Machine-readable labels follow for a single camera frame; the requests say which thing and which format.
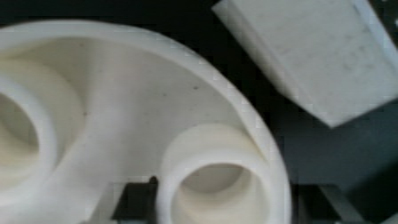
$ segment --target circular hole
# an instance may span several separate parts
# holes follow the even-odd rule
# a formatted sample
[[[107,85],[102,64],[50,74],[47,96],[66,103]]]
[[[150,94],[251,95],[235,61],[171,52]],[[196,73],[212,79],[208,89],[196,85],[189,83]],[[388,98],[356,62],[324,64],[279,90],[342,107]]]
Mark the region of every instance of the circular hole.
[[[198,192],[216,193],[233,185],[242,171],[242,167],[235,165],[210,165],[191,174],[184,181],[184,186]]]
[[[29,116],[0,95],[0,190],[27,180],[38,164],[38,134]]]
[[[240,166],[219,164],[185,178],[173,199],[176,224],[258,224],[267,219],[262,181]]]

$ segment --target round opening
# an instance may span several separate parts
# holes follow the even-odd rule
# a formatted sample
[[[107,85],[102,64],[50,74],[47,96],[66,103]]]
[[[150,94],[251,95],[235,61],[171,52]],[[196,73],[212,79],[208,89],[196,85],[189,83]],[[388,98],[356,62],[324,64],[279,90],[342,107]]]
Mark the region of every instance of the round opening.
[[[27,180],[38,164],[38,134],[29,116],[0,95],[0,191]]]
[[[176,224],[265,222],[263,185],[244,167],[217,164],[191,174],[173,199],[173,219]]]

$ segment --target white rectangular block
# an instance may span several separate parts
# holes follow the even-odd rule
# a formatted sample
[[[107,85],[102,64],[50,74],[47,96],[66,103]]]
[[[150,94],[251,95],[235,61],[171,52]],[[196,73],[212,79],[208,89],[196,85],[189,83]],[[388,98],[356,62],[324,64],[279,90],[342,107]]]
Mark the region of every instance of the white rectangular block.
[[[398,72],[349,0],[224,0],[214,8],[285,96],[336,127],[398,97]]]

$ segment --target white foam block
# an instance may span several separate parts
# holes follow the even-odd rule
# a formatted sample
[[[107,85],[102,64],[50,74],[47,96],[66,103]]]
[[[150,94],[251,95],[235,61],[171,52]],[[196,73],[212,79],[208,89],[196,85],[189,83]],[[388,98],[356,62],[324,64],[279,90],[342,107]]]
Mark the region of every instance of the white foam block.
[[[352,2],[224,0],[214,11],[281,93],[336,127],[398,97]]]
[[[391,216],[391,218],[383,222],[383,224],[397,224],[398,223],[398,213]]]

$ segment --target black background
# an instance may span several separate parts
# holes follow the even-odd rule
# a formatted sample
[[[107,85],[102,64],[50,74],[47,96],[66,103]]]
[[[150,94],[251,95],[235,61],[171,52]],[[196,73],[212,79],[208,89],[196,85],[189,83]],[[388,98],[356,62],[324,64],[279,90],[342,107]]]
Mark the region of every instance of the black background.
[[[365,216],[398,212],[398,102],[329,129],[279,95],[212,12],[217,0],[0,1],[0,26],[86,19],[148,28],[203,55],[244,92],[281,146],[292,181],[335,183]]]
[[[384,0],[368,0],[370,5],[374,6],[374,10],[379,15],[379,19],[383,21],[384,27],[388,29],[388,33],[398,46],[398,1],[384,1]]]

